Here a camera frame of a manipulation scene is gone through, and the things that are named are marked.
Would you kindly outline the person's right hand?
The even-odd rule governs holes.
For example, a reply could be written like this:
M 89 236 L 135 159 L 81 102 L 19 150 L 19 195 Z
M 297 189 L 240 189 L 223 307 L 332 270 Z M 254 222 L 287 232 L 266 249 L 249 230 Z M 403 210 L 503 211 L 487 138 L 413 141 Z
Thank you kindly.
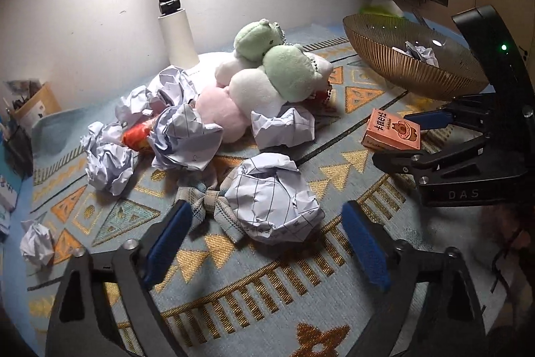
M 512 242 L 513 250 L 521 250 L 531 246 L 531 237 L 521 230 L 521 223 L 515 211 L 508 206 L 484 206 L 480 210 L 480 234 L 483 238 L 503 246 L 517 232 Z

